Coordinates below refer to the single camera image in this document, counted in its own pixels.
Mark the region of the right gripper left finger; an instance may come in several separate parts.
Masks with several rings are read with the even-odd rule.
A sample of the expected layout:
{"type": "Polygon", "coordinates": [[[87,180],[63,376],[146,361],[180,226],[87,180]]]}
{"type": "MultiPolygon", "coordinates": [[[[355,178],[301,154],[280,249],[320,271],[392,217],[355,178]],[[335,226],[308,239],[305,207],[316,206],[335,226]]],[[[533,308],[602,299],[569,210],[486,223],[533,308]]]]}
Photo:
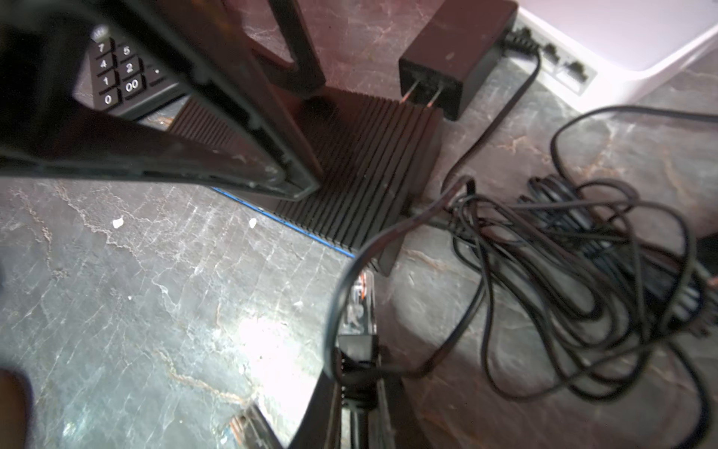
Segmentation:
{"type": "Polygon", "coordinates": [[[322,372],[289,448],[340,448],[341,414],[341,386],[322,372]]]}

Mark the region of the black power adapter with cable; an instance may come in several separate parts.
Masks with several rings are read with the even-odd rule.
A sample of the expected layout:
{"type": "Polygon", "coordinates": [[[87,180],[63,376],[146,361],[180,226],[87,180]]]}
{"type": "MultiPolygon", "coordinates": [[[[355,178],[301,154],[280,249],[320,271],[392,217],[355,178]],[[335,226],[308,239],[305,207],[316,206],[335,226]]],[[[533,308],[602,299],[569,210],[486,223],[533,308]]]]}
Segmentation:
{"type": "Polygon", "coordinates": [[[561,390],[589,402],[619,400],[664,349],[697,390],[697,424],[682,439],[695,448],[711,432],[712,401],[677,339],[717,321],[717,294],[700,259],[705,245],[678,211],[624,181],[572,179],[556,140],[550,155],[555,173],[529,179],[527,194],[511,204],[460,183],[458,167],[446,175],[452,251],[480,280],[431,364],[456,347],[479,310],[486,312],[480,356],[488,359],[495,297],[504,290],[527,314],[556,382],[512,393],[491,381],[495,393],[516,402],[561,390]]]}

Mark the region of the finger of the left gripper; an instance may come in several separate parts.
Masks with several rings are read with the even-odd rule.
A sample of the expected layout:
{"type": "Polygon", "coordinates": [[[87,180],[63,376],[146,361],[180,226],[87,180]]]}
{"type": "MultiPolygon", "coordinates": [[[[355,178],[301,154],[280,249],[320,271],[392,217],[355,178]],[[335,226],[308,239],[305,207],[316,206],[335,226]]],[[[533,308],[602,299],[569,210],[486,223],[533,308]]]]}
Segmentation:
{"type": "Polygon", "coordinates": [[[322,169],[280,91],[325,76],[295,1],[283,60],[216,1],[5,1],[5,177],[192,183],[299,200],[322,169]]]}
{"type": "Polygon", "coordinates": [[[312,38],[297,1],[269,0],[269,9],[277,23],[290,60],[285,60],[242,29],[239,11],[231,1],[224,1],[224,10],[237,22],[241,35],[269,81],[294,95],[318,95],[325,88],[326,78],[312,38]]]}

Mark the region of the black network switch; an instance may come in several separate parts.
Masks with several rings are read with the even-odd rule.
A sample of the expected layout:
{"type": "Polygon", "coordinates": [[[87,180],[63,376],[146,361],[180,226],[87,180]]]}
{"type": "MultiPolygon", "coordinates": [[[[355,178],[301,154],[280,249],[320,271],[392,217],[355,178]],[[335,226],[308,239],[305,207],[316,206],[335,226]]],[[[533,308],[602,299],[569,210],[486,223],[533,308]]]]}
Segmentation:
{"type": "Polygon", "coordinates": [[[424,192],[441,151],[443,114],[332,87],[311,99],[276,92],[322,166],[322,186],[299,201],[219,192],[355,256],[406,218],[424,192]]]}

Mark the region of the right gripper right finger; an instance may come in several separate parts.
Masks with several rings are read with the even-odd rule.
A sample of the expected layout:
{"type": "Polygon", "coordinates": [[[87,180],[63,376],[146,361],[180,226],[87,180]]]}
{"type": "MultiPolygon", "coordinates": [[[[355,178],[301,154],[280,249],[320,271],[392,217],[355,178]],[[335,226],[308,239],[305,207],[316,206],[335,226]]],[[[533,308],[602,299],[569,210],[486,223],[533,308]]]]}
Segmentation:
{"type": "Polygon", "coordinates": [[[388,377],[376,383],[378,418],[376,448],[431,448],[409,400],[403,380],[388,377]]]}

